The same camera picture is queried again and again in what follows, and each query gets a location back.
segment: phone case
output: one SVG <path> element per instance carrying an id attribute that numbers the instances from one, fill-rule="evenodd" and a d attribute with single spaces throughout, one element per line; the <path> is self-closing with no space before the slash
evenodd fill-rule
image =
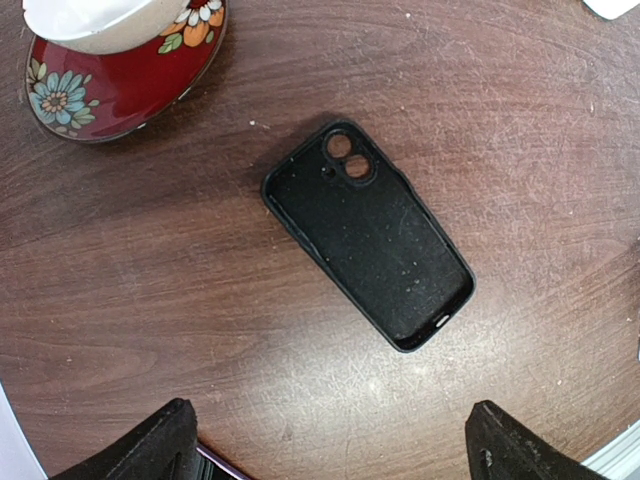
<path id="1" fill-rule="evenodd" d="M 328 151 L 349 138 L 343 157 Z M 365 157 L 366 175 L 347 173 Z M 433 215 L 367 134 L 349 120 L 312 136 L 266 177 L 268 208 L 398 350 L 417 349 L 471 297 L 473 273 Z"/>

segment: white object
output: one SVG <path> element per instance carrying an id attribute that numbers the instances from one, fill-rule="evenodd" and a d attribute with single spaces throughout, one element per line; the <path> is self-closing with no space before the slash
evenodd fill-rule
<path id="1" fill-rule="evenodd" d="M 0 383 L 0 480 L 46 480 Z"/>
<path id="2" fill-rule="evenodd" d="M 640 0 L 584 0 L 587 6 L 607 20 L 613 20 L 640 5 Z"/>
<path id="3" fill-rule="evenodd" d="M 162 33 L 189 0 L 23 0 L 24 19 L 36 34 L 71 50 L 123 52 Z"/>
<path id="4" fill-rule="evenodd" d="M 609 480 L 640 480 L 640 421 L 582 462 Z"/>

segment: wood grain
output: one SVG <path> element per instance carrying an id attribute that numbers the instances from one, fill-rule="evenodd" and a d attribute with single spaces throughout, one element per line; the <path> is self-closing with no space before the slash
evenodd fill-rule
<path id="1" fill-rule="evenodd" d="M 579 460 L 640 418 L 640 10 L 235 0 L 183 102 L 87 147 L 28 111 L 30 34 L 19 2 L 0 4 L 0 375 L 49 474 L 174 396 L 263 480 L 466 479 L 483 399 Z M 415 354 L 260 200 L 335 112 L 478 277 Z"/>

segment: floral pattern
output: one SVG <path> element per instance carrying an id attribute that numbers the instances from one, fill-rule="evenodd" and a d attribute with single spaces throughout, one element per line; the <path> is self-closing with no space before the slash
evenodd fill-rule
<path id="1" fill-rule="evenodd" d="M 27 68 L 29 100 L 40 121 L 58 133 L 77 137 L 74 130 L 93 122 L 96 117 L 92 109 L 100 105 L 99 100 L 85 101 L 85 85 L 91 79 L 91 75 L 74 74 L 71 70 L 62 76 L 56 72 L 47 75 L 47 65 L 32 58 Z"/>
<path id="2" fill-rule="evenodd" d="M 222 26 L 223 21 L 221 0 L 191 0 L 173 25 L 162 32 L 161 36 L 166 38 L 158 53 L 173 52 L 182 44 L 197 47 L 202 42 L 211 43 L 215 35 L 212 29 Z"/>

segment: blue flower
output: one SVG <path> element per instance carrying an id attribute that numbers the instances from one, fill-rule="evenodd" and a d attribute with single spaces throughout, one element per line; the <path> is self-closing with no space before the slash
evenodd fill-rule
<path id="1" fill-rule="evenodd" d="M 62 78 L 53 72 L 47 76 L 46 83 L 35 83 L 29 98 L 38 118 L 45 124 L 54 120 L 60 125 L 70 123 L 72 115 L 85 108 L 87 90 L 82 82 L 83 76 L 74 76 L 70 70 Z"/>

